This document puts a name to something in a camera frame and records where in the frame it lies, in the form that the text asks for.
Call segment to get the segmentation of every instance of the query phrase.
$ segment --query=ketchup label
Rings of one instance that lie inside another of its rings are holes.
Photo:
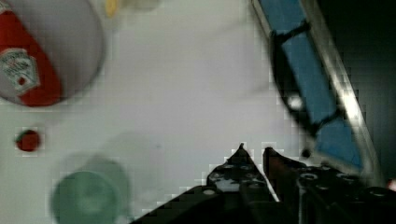
[[[6,49],[0,53],[0,69],[18,95],[40,85],[35,58],[25,49]]]

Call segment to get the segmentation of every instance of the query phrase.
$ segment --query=metal frame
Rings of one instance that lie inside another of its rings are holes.
[[[265,37],[267,38],[266,39],[267,43],[269,43],[272,28],[271,28],[270,23],[268,22],[267,18],[265,17],[264,12],[262,11],[262,6],[260,5],[260,0],[251,0],[251,4],[253,5],[253,9],[256,12],[257,17],[259,18],[260,26],[262,27]]]
[[[316,0],[300,0],[306,20],[311,25],[309,33],[323,62],[329,80],[335,90],[341,106],[346,111],[347,122],[350,124],[358,148],[361,152],[363,170],[361,176],[371,186],[385,186],[379,168],[373,142],[367,130],[361,108],[349,81],[347,70],[341,60],[339,52],[332,41],[332,35],[320,12]]]
[[[300,0],[304,9],[306,21],[310,24],[310,36],[316,47],[320,59],[323,62],[325,71],[333,86],[333,92],[346,111],[347,123],[351,126],[355,140],[362,157],[363,170],[346,164],[345,162],[331,158],[317,150],[312,153],[314,163],[321,161],[329,162],[337,169],[348,174],[360,175],[370,186],[385,186],[385,180],[379,168],[378,159],[375,153],[373,142],[367,130],[366,124],[358,105],[356,95],[347,76],[347,70],[341,60],[341,57],[332,41],[332,36],[327,28],[321,12],[318,10],[316,0]],[[260,26],[265,34],[269,44],[270,35],[273,32],[259,0],[251,0],[252,7],[259,19]],[[307,147],[313,148],[315,139],[307,136]]]

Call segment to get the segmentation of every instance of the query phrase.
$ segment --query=white label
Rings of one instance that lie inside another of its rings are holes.
[[[9,4],[0,1],[0,14],[2,14],[5,11],[11,11],[11,7],[9,6]]]
[[[35,58],[25,49],[6,49],[0,54],[0,69],[18,95],[40,85]]]

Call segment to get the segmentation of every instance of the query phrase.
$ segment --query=green glass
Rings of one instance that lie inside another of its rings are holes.
[[[113,224],[119,211],[114,188],[92,172],[64,178],[52,194],[51,209],[59,224]]]

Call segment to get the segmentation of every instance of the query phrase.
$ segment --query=white table surface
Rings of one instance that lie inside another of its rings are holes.
[[[82,155],[100,152],[128,170],[136,217],[204,184],[240,142],[258,165],[269,146],[298,156],[303,134],[270,81],[248,0],[130,3],[113,20],[92,2],[108,46],[91,86],[48,108],[0,101],[0,223],[52,223],[62,164]],[[15,148],[23,127],[43,133],[36,153]]]

